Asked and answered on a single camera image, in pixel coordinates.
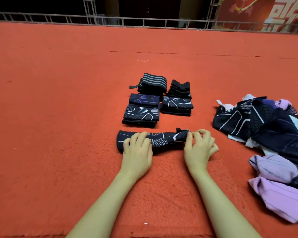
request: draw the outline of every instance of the poster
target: poster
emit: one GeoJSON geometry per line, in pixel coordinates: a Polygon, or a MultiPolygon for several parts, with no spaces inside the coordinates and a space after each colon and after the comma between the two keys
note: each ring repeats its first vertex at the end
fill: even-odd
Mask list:
{"type": "Polygon", "coordinates": [[[216,29],[298,33],[298,0],[220,0],[220,3],[215,14],[217,20],[231,23],[216,23],[216,29]]]}

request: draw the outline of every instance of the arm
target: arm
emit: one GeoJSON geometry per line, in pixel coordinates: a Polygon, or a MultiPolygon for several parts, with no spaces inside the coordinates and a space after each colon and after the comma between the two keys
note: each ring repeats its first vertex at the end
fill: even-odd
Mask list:
{"type": "Polygon", "coordinates": [[[187,167],[199,188],[216,236],[218,238],[261,238],[207,173],[209,157],[218,150],[214,141],[215,139],[207,130],[188,132],[184,153],[187,167]]]}
{"type": "Polygon", "coordinates": [[[151,166],[152,145],[147,132],[135,133],[124,141],[121,168],[107,190],[90,207],[67,238],[107,238],[120,207],[137,180],[151,166]]]}

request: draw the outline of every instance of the orange carpet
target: orange carpet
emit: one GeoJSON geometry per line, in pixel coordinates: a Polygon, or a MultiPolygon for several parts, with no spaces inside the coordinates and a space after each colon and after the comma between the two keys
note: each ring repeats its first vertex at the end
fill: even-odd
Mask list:
{"type": "MultiPolygon", "coordinates": [[[[157,131],[211,130],[215,182],[264,238],[298,238],[249,187],[254,150],[214,130],[215,100],[251,93],[298,110],[298,36],[0,23],[0,237],[67,234],[119,171],[128,98],[144,72],[190,81],[191,117],[157,131]]],[[[182,151],[154,156],[112,237],[212,237],[182,151]]]]}

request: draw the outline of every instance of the dark doorway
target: dark doorway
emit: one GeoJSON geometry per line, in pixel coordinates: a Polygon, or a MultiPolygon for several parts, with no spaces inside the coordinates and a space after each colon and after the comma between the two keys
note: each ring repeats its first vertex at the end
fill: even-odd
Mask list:
{"type": "MultiPolygon", "coordinates": [[[[121,17],[178,19],[181,0],[119,0],[121,17]]],[[[142,26],[142,20],[127,19],[127,26],[142,26]]],[[[162,20],[145,20],[146,27],[164,27],[162,20]]],[[[167,27],[177,27],[177,21],[168,21],[167,27]]]]}

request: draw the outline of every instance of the finger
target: finger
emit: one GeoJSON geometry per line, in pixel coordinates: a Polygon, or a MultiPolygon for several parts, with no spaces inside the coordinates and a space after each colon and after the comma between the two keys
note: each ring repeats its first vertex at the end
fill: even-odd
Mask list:
{"type": "Polygon", "coordinates": [[[211,132],[206,129],[199,129],[198,132],[203,135],[203,139],[209,140],[211,137],[211,132]]]}
{"type": "Polygon", "coordinates": [[[214,154],[219,150],[218,146],[214,143],[213,147],[210,148],[210,155],[214,154]]]}
{"type": "Polygon", "coordinates": [[[141,147],[147,135],[148,135],[148,132],[142,132],[141,134],[139,134],[136,141],[136,145],[141,147]]]}
{"type": "Polygon", "coordinates": [[[211,137],[210,142],[209,142],[209,147],[210,148],[213,147],[214,142],[215,142],[215,138],[211,137]]]}
{"type": "Polygon", "coordinates": [[[202,139],[201,134],[199,132],[193,132],[192,135],[194,137],[194,142],[196,144],[201,144],[203,142],[203,139],[202,139]]]}
{"type": "Polygon", "coordinates": [[[149,138],[145,138],[144,142],[142,143],[142,148],[148,150],[149,145],[151,144],[151,140],[149,138]]]}
{"type": "Polygon", "coordinates": [[[131,138],[127,138],[127,139],[125,139],[125,141],[124,141],[124,152],[125,152],[127,149],[129,149],[129,143],[130,143],[130,141],[131,141],[131,138]]]}
{"type": "Polygon", "coordinates": [[[136,141],[139,137],[140,133],[135,133],[133,136],[131,136],[131,141],[129,146],[134,146],[136,144],[136,141]]]}
{"type": "Polygon", "coordinates": [[[187,133],[187,140],[186,140],[186,144],[184,146],[184,149],[191,149],[192,148],[192,141],[193,141],[193,136],[192,136],[192,133],[189,131],[187,133]]]}
{"type": "Polygon", "coordinates": [[[153,155],[152,144],[149,144],[149,147],[148,147],[148,164],[149,164],[149,167],[151,166],[151,163],[152,163],[152,155],[153,155]]]}

